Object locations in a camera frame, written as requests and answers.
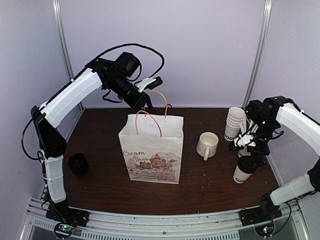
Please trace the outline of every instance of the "pink bag handle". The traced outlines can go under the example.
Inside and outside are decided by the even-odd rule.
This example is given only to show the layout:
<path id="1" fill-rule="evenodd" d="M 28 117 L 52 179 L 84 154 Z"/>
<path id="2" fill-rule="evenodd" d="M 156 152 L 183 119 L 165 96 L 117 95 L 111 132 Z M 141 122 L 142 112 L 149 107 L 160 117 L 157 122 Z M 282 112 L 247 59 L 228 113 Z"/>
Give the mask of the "pink bag handle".
<path id="1" fill-rule="evenodd" d="M 148 93 L 148 95 L 150 96 L 151 93 L 157 93 L 157 94 L 160 94 L 164 101 L 165 101 L 165 112 L 164 112 L 164 118 L 167 118 L 167 111 L 168 111 L 168 103 L 167 103 L 167 99 L 165 97 L 165 95 L 163 95 L 161 92 L 157 91 L 157 90 L 152 90 Z"/>
<path id="2" fill-rule="evenodd" d="M 148 112 L 144 111 L 144 110 L 140 110 L 136 113 L 136 116 L 135 116 L 135 130 L 136 130 L 136 134 L 139 135 L 139 131 L 138 131 L 138 115 L 139 113 L 144 113 L 145 115 L 148 114 L 152 119 L 153 121 L 155 122 L 155 124 L 158 126 L 159 128 L 159 132 L 160 132 L 160 138 L 162 138 L 162 131 L 161 131 L 161 128 L 158 124 L 158 122 L 154 119 L 153 116 L 151 116 Z"/>

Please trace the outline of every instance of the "shopping bag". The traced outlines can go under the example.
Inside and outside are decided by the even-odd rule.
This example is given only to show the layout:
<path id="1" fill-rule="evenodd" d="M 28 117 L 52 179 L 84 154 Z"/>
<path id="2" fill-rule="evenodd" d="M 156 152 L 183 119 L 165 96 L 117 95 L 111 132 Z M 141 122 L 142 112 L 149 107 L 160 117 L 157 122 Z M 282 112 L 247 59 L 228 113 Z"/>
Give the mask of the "shopping bag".
<path id="1" fill-rule="evenodd" d="M 184 118 L 167 115 L 166 99 L 165 102 L 165 115 L 149 114 L 144 110 L 129 114 L 126 125 L 118 134 L 127 171 L 133 181 L 179 183 Z"/>

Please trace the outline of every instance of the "vertical metal pole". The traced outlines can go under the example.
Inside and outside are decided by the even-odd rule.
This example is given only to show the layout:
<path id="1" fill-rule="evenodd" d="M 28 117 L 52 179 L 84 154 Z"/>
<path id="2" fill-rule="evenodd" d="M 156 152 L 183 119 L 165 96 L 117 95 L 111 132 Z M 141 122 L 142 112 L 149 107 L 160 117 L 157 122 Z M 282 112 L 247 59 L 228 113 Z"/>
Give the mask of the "vertical metal pole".
<path id="1" fill-rule="evenodd" d="M 253 63 L 253 69 L 251 72 L 250 82 L 246 91 L 246 95 L 243 101 L 242 108 L 245 108 L 251 98 L 252 92 L 254 90 L 254 86 L 257 80 L 261 59 L 263 55 L 263 51 L 265 48 L 265 43 L 267 40 L 269 25 L 270 25 L 270 19 L 271 19 L 271 10 L 272 10 L 272 0 L 265 0 L 264 4 L 264 12 L 262 17 L 262 23 L 261 23 L 261 31 L 260 31 L 260 37 L 258 42 L 258 47 L 255 54 L 255 59 Z"/>
<path id="2" fill-rule="evenodd" d="M 73 70 L 71 67 L 69 52 L 68 52 L 68 48 L 67 48 L 67 41 L 66 41 L 66 36 L 65 36 L 65 31 L 64 31 L 61 9 L 60 9 L 60 0 L 52 0 L 52 4 L 53 4 L 54 18 L 55 18 L 56 26 L 58 28 L 65 69 L 66 69 L 66 72 L 68 74 L 69 79 L 71 80 L 74 78 L 74 73 L 73 73 Z M 81 104 L 81 102 L 78 104 L 78 109 L 79 109 L 80 113 L 82 113 L 84 111 L 84 107 Z"/>

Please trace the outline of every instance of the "brown wooden table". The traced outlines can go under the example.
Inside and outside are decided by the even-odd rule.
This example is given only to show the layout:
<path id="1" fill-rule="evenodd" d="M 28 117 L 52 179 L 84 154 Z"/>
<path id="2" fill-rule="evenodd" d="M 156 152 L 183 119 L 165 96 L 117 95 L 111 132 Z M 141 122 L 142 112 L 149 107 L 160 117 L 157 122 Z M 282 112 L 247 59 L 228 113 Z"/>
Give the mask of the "brown wooden table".
<path id="1" fill-rule="evenodd" d="M 155 113 L 163 113 L 159 108 Z M 130 181 L 118 138 L 132 109 L 86 109 L 68 143 L 63 166 L 69 205 L 82 209 L 140 215 L 212 213 L 259 205 L 260 197 L 278 186 L 269 165 L 244 184 L 235 183 L 237 152 L 224 139 L 226 108 L 170 108 L 184 117 L 184 145 L 179 184 Z M 217 153 L 203 161 L 196 152 L 199 136 L 214 132 Z M 75 176 L 69 157 L 83 153 L 89 172 Z"/>

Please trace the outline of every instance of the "white wall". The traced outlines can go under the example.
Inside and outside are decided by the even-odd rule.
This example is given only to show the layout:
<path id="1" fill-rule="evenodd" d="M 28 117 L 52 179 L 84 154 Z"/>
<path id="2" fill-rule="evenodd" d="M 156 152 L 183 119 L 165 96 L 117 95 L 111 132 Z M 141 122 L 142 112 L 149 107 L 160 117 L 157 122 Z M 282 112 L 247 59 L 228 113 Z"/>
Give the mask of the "white wall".
<path id="1" fill-rule="evenodd" d="M 15 240 L 31 197 L 43 190 L 41 165 L 25 157 L 20 145 L 30 109 L 68 82 L 51 0 L 0 0 L 0 233 Z M 60 130 L 66 136 L 75 109 Z M 36 156 L 34 127 L 25 146 Z"/>
<path id="2" fill-rule="evenodd" d="M 320 1 L 274 0 L 268 38 L 252 99 L 282 95 L 320 120 Z M 311 169 L 318 156 L 289 129 L 270 150 L 288 183 Z M 311 239 L 320 236 L 320 194 L 300 200 Z"/>
<path id="3" fill-rule="evenodd" d="M 74 72 L 116 45 L 139 43 L 164 55 L 157 89 L 175 107 L 241 106 L 258 45 L 264 0 L 64 0 L 61 12 Z M 134 53 L 142 77 L 160 65 L 158 56 L 127 47 L 107 54 Z M 125 106 L 102 101 L 96 91 L 87 108 Z M 156 106 L 163 100 L 152 97 Z"/>

